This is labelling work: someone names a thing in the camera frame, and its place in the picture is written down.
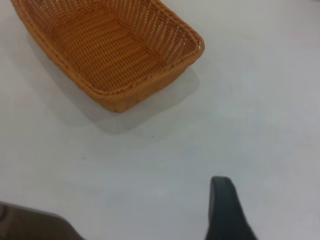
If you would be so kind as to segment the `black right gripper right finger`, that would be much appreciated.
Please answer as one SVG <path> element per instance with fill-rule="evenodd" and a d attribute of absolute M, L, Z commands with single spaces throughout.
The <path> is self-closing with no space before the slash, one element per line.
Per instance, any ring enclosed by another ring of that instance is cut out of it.
<path fill-rule="evenodd" d="M 256 240 L 235 185 L 226 176 L 210 181 L 207 240 Z"/>

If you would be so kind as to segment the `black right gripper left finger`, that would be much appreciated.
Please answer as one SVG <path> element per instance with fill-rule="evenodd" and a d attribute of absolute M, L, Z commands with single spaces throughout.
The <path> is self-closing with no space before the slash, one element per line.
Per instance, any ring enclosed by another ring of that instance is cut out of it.
<path fill-rule="evenodd" d="M 2 240 L 82 240 L 63 217 L 32 208 L 0 203 Z"/>

